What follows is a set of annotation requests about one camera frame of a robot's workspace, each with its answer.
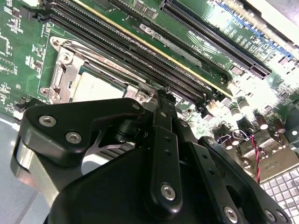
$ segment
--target mounting hole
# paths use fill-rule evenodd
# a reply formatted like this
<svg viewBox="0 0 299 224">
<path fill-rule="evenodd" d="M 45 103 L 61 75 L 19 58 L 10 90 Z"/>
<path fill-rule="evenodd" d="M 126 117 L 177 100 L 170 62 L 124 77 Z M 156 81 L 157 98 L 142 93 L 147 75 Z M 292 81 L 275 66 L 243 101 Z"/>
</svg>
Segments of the mounting hole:
<svg viewBox="0 0 299 224">
<path fill-rule="evenodd" d="M 215 175 L 215 172 L 212 169 L 209 169 L 210 174 Z"/>
<path fill-rule="evenodd" d="M 136 110 L 140 110 L 140 107 L 137 104 L 132 105 Z"/>
<path fill-rule="evenodd" d="M 161 115 L 163 116 L 163 117 L 167 117 L 167 114 L 166 113 L 164 113 L 164 112 L 161 112 Z"/>
<path fill-rule="evenodd" d="M 171 151 L 169 151 L 168 149 L 166 149 L 164 152 L 166 155 L 171 156 Z"/>
<path fill-rule="evenodd" d="M 59 40 L 57 40 L 57 39 L 53 39 L 52 43 L 56 47 L 59 46 Z"/>
</svg>

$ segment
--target metal bracket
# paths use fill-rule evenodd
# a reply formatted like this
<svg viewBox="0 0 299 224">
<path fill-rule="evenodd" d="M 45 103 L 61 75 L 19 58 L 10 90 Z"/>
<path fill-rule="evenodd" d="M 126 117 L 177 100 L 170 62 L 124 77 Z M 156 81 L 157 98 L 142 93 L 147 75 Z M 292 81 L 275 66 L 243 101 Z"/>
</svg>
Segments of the metal bracket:
<svg viewBox="0 0 299 224">
<path fill-rule="evenodd" d="M 53 36 L 50 43 L 58 51 L 57 61 L 50 87 L 41 87 L 40 93 L 51 104 L 72 102 L 83 66 L 99 72 L 99 78 L 105 75 L 118 83 L 124 90 L 124 98 L 132 98 L 142 104 L 151 101 L 154 96 L 155 90 L 145 80 L 79 42 Z"/>
</svg>

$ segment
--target gray surface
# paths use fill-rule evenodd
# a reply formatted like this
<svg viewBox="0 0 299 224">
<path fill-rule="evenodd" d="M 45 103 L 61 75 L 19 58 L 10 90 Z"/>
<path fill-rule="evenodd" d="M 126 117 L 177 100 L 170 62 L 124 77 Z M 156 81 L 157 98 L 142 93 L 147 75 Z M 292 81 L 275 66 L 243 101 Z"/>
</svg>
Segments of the gray surface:
<svg viewBox="0 0 299 224">
<path fill-rule="evenodd" d="M 299 26 L 299 0 L 266 0 L 285 17 Z"/>
<path fill-rule="evenodd" d="M 0 119 L 11 121 L 0 114 Z M 42 224 L 49 207 L 42 195 L 18 181 L 10 170 L 10 160 L 17 132 L 0 121 L 0 223 Z"/>
</svg>

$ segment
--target dimm slot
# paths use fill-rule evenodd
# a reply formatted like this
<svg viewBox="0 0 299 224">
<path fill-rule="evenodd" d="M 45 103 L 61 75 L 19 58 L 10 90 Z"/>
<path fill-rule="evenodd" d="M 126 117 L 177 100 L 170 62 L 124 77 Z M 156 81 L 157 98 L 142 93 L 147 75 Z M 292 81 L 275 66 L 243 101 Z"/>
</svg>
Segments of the dimm slot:
<svg viewBox="0 0 299 224">
<path fill-rule="evenodd" d="M 60 27 L 66 29 L 68 32 L 71 34 L 81 37 L 84 42 L 90 44 L 93 46 L 93 49 L 101 49 L 102 51 L 105 51 L 108 54 L 111 54 L 111 51 L 114 55 L 115 58 L 119 59 L 123 63 L 128 63 L 129 66 L 137 66 L 142 70 L 142 73 L 148 73 L 150 74 L 151 79 L 154 77 L 154 80 L 157 81 L 158 84 L 162 86 L 170 86 L 171 90 L 173 90 L 175 93 L 180 95 L 181 97 L 190 100 L 193 103 L 198 102 L 202 97 L 195 92 L 190 91 L 189 86 L 183 85 L 181 81 L 175 79 L 175 78 L 170 78 L 166 77 L 164 74 L 159 74 L 157 71 L 151 69 L 151 66 L 148 65 L 146 62 L 138 61 L 136 60 L 137 58 L 128 58 L 128 55 L 125 55 L 124 52 L 120 52 L 119 50 L 115 50 L 111 47 L 108 47 L 106 45 L 105 41 L 101 41 L 100 38 L 94 38 L 89 36 L 88 38 L 86 37 L 86 30 L 82 30 L 78 27 L 75 27 L 75 24 L 71 24 L 62 16 L 56 15 L 56 14 L 49 14 L 45 16 L 45 19 L 41 19 L 42 21 L 50 21 L 53 22 Z"/>
</svg>

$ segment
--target screw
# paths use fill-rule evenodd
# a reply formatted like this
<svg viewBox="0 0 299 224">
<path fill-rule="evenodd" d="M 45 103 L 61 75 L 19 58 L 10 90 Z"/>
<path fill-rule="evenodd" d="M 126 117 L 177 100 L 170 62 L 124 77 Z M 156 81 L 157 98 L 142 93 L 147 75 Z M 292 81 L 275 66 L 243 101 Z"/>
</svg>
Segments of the screw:
<svg viewBox="0 0 299 224">
<path fill-rule="evenodd" d="M 143 102 L 143 101 L 145 101 L 145 97 L 143 96 L 143 95 L 138 95 L 138 100 L 140 101 L 140 102 Z"/>
<path fill-rule="evenodd" d="M 164 113 L 164 112 L 161 112 L 160 114 L 161 114 L 163 117 L 165 117 L 165 118 L 167 117 L 167 114 Z"/>
<path fill-rule="evenodd" d="M 188 127 L 188 124 L 187 124 L 186 122 L 184 122 L 183 120 L 181 120 L 181 124 L 182 124 L 182 126 L 184 126 L 184 127 Z"/>
<path fill-rule="evenodd" d="M 57 100 L 57 96 L 53 95 L 53 96 L 52 96 L 52 99 L 53 99 L 54 101 L 56 101 L 56 100 Z"/>
<path fill-rule="evenodd" d="M 276 213 L 278 214 L 278 216 L 282 219 L 282 221 L 284 221 L 285 223 L 288 221 L 287 219 L 286 219 L 286 217 L 284 216 L 284 214 L 282 214 L 280 211 L 276 211 Z"/>
<path fill-rule="evenodd" d="M 212 140 L 212 139 L 206 139 L 207 140 L 207 142 L 211 145 L 211 146 L 213 146 L 215 143 L 214 143 L 214 141 Z"/>
<path fill-rule="evenodd" d="M 81 142 L 82 137 L 77 132 L 68 132 L 65 136 L 66 140 L 72 144 L 78 144 Z"/>
<path fill-rule="evenodd" d="M 276 218 L 275 216 L 272 214 L 272 212 L 270 212 L 269 210 L 265 209 L 265 214 L 266 216 L 273 222 L 276 222 Z"/>
<path fill-rule="evenodd" d="M 47 93 L 48 93 L 48 90 L 45 89 L 45 88 L 41 88 L 41 92 L 42 92 L 42 94 L 47 94 Z"/>
<path fill-rule="evenodd" d="M 71 56 L 68 53 L 62 53 L 59 57 L 59 60 L 63 64 L 69 64 L 71 63 Z"/>
<path fill-rule="evenodd" d="M 163 184 L 161 186 L 161 193 L 169 201 L 173 201 L 176 198 L 176 192 L 168 184 Z"/>
<path fill-rule="evenodd" d="M 53 127 L 57 121 L 54 117 L 49 115 L 43 115 L 38 119 L 39 123 L 46 127 Z"/>
<path fill-rule="evenodd" d="M 137 105 L 137 104 L 133 104 L 133 107 L 136 109 L 136 110 L 139 110 L 140 107 Z"/>
<path fill-rule="evenodd" d="M 235 211 L 232 210 L 231 207 L 225 206 L 223 210 L 224 210 L 225 216 L 226 216 L 232 223 L 235 224 L 235 223 L 238 222 L 238 216 L 237 216 L 237 214 L 235 213 Z"/>
</svg>

